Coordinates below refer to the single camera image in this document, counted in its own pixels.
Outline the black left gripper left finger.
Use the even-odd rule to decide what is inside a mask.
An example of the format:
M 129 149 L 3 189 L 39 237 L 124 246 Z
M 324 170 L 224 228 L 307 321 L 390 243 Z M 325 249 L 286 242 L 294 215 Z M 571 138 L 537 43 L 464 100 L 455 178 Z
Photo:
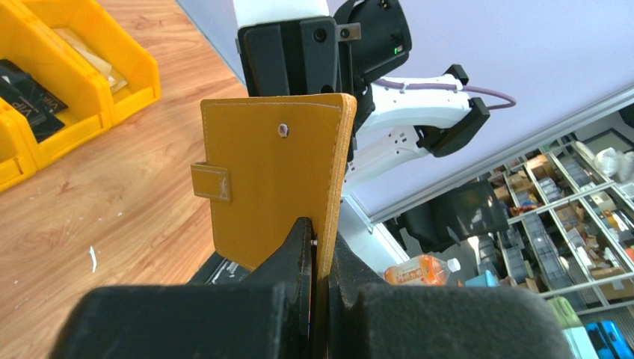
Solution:
M 238 283 L 105 286 L 74 307 L 52 358 L 308 358 L 313 226 Z

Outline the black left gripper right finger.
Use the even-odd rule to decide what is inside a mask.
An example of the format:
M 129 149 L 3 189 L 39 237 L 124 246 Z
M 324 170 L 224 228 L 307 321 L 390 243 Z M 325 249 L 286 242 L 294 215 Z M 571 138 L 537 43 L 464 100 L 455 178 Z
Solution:
M 329 358 L 571 358 L 538 295 L 498 286 L 393 286 L 342 238 L 330 272 Z

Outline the yellow leather card holder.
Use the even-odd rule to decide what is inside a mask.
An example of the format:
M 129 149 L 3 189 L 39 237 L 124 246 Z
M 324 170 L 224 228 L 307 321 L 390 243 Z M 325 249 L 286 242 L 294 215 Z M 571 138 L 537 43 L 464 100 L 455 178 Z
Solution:
M 217 252 L 249 271 L 248 288 L 280 302 L 268 344 L 322 358 L 328 276 L 356 99 L 346 93 L 205 99 L 205 160 L 191 166 L 209 200 Z

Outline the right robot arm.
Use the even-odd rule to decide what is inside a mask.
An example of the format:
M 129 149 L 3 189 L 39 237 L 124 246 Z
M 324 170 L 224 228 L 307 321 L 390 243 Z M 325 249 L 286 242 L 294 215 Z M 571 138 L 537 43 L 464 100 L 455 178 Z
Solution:
M 398 1 L 235 1 L 236 46 L 251 96 L 346 93 L 357 101 L 352 132 L 385 139 L 351 145 L 343 194 L 392 168 L 464 148 L 490 117 L 458 64 L 430 79 L 388 79 L 413 47 Z

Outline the tan card holder in bin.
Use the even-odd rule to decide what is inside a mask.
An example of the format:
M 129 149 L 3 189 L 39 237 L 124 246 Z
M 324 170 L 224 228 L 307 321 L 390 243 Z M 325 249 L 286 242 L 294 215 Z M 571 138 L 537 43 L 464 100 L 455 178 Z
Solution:
M 54 28 L 53 31 L 107 80 L 112 93 L 116 93 L 127 86 L 128 82 L 123 75 L 110 62 L 96 54 L 73 30 L 70 28 Z

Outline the orange drink bottle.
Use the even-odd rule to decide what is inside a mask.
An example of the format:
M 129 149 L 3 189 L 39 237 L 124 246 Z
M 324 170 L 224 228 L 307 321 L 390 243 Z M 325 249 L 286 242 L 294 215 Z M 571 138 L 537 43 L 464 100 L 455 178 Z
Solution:
M 451 274 L 461 270 L 458 259 L 441 260 L 422 254 L 384 271 L 384 279 L 392 285 L 444 286 Z

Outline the metal storage shelf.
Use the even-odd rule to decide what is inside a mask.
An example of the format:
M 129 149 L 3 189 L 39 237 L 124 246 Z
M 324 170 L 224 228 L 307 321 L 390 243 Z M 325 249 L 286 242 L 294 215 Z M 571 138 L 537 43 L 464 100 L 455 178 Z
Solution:
M 508 226 L 481 266 L 580 315 L 633 308 L 633 202 L 566 135 L 484 173 Z

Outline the right yellow bin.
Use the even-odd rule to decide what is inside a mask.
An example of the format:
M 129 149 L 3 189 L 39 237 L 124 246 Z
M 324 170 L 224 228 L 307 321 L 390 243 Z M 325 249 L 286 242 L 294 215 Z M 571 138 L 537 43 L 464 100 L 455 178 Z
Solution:
M 22 4 L 46 26 L 46 36 L 86 70 L 105 97 L 110 123 L 124 120 L 161 98 L 157 61 L 137 43 L 97 1 L 23 1 Z M 110 62 L 128 84 L 112 93 L 109 84 L 54 28 L 70 28 L 92 50 Z

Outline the middle yellow bin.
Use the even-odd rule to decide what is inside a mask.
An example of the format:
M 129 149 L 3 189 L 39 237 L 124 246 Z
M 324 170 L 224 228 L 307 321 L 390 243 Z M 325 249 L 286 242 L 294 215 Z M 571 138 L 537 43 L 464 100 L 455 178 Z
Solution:
M 105 80 L 20 1 L 1 2 L 1 59 L 38 83 L 35 97 L 61 123 L 50 134 L 36 136 L 22 111 L 13 112 L 39 169 L 111 129 Z

